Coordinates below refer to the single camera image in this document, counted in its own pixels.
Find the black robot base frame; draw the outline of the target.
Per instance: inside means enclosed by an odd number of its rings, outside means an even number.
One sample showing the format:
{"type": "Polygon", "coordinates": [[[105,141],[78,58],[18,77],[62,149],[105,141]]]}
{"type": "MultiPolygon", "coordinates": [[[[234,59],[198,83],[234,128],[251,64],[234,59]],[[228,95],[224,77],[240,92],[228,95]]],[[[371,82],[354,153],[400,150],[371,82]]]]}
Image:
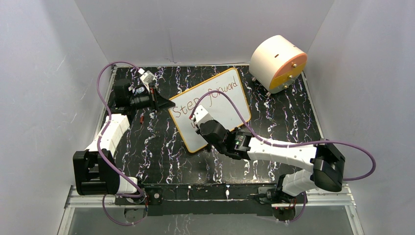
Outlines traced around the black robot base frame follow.
{"type": "Polygon", "coordinates": [[[295,217],[297,199],[280,198],[274,184],[143,185],[147,198],[121,199],[128,209],[143,207],[149,216],[179,214],[254,214],[279,220],[295,217]]]}

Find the yellow framed whiteboard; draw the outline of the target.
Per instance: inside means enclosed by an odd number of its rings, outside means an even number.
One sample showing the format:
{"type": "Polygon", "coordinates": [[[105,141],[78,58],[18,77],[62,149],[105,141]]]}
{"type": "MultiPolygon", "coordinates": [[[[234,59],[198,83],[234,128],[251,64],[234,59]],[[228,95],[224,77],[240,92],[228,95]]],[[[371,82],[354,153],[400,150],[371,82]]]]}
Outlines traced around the yellow framed whiteboard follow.
{"type": "MultiPolygon", "coordinates": [[[[175,106],[168,110],[187,151],[190,153],[199,151],[207,145],[207,142],[200,135],[196,134],[196,127],[189,119],[189,116],[196,107],[199,98],[213,90],[224,92],[236,105],[245,121],[249,121],[252,117],[243,82],[236,68],[228,69],[172,97],[170,100],[175,103],[175,106]]],[[[228,130],[243,125],[231,103],[222,94],[209,94],[200,102],[200,105],[228,130]]]]}

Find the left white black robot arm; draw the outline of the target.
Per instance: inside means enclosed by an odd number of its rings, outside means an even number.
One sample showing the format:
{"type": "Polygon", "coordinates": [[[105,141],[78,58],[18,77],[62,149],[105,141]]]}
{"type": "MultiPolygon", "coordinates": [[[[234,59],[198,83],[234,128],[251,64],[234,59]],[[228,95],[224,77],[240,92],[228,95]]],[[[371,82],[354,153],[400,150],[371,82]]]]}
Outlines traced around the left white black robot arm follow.
{"type": "Polygon", "coordinates": [[[137,178],[127,177],[116,167],[115,150],[137,110],[158,112],[175,104],[160,95],[153,76],[141,78],[136,86],[129,79],[120,79],[114,83],[113,95],[110,114],[100,132],[85,150],[73,156],[76,190],[80,195],[123,195],[140,204],[146,198],[146,190],[139,186],[137,178]]]}

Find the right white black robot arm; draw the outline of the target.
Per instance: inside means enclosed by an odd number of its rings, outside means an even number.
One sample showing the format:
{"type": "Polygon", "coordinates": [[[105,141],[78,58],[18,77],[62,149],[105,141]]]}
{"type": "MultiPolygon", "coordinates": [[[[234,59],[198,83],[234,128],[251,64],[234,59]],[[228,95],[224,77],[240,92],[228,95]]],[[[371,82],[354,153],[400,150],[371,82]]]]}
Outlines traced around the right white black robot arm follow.
{"type": "Polygon", "coordinates": [[[315,188],[330,192],[342,190],[346,160],[332,143],[289,147],[288,143],[275,140],[266,144],[250,132],[227,130],[216,120],[196,126],[196,133],[209,145],[234,160],[264,160],[299,167],[300,171],[278,179],[276,198],[282,203],[315,188]]]}

